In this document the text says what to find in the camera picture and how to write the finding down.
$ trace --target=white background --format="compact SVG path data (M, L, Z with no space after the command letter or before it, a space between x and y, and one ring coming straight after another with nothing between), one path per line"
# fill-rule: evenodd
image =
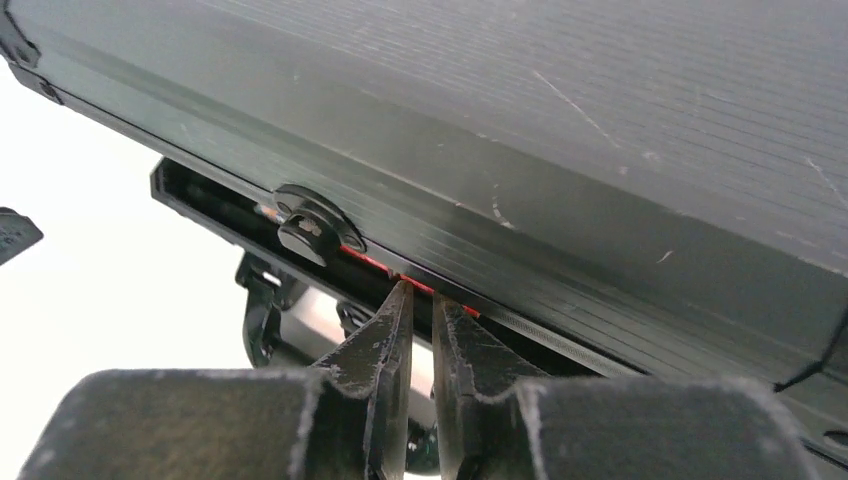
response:
M159 156L0 67L0 206L44 240L0 267L0 478L109 368L249 367L241 250L150 198Z

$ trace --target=white surface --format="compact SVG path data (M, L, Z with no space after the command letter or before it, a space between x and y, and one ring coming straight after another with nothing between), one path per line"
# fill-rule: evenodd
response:
M0 478L91 372L249 366L241 250L150 198L158 159L0 67L0 206L45 235L0 267Z

